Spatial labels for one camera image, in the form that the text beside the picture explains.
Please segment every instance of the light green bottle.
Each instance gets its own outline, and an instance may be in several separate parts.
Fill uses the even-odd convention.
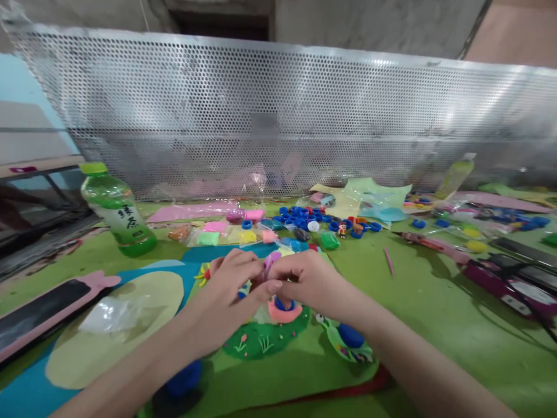
[[[87,176],[81,195],[110,228],[122,254],[138,257],[151,251],[157,245],[157,238],[139,214],[132,189],[108,174],[103,163],[85,163],[79,167]]]
[[[437,199],[448,199],[460,188],[460,186],[462,186],[466,177],[468,177],[474,169],[473,160],[475,156],[475,153],[466,153],[464,154],[462,160],[458,160],[456,163],[451,165],[451,168],[447,171],[441,185],[435,192],[434,196]]]

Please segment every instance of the perforated metal sheet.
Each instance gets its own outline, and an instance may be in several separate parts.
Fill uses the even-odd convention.
[[[434,189],[465,152],[470,187],[557,178],[557,71],[5,24],[84,156],[143,200],[253,196],[221,187],[250,167],[268,196],[354,176]]]

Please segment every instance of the yellow oval felt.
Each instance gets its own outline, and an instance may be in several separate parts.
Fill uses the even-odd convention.
[[[142,341],[170,321],[184,296],[182,278],[175,273],[153,272],[140,276],[114,290],[110,296],[137,300],[148,295],[140,312],[138,325],[114,334],[90,334],[79,331],[91,309],[73,321],[56,341],[46,376],[65,389],[83,389]]]

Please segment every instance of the green grass clay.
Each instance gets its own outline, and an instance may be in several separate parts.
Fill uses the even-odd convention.
[[[223,346],[225,353],[243,360],[260,360],[284,350],[292,340],[298,338],[311,318],[311,309],[303,307],[302,313],[287,324],[242,325]]]

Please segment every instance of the table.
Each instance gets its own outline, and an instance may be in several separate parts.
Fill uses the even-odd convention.
[[[144,214],[161,204],[140,204]],[[268,204],[267,214],[282,204]],[[409,222],[393,230],[415,230]],[[166,238],[167,229],[156,229],[157,248],[142,257],[125,258],[109,233],[85,242],[74,254],[44,270],[0,289],[0,315],[72,276],[92,272],[99,265],[105,273],[139,268],[154,261],[181,258],[184,247]],[[512,238],[555,254],[539,240],[543,231],[518,232]],[[439,234],[435,238],[459,243]],[[391,277],[383,249],[393,262]],[[432,250],[405,244],[388,231],[366,232],[361,240],[347,237],[329,255],[347,280],[373,297],[442,353],[456,361],[520,417],[550,417],[557,410],[557,345],[537,324],[522,318],[502,302],[461,275],[452,260]],[[0,388],[38,355],[33,350],[0,374]],[[312,401],[269,407],[265,416],[335,417],[349,412],[374,417],[416,416],[400,387],[357,398]],[[261,410],[232,413],[227,417],[259,417]]]

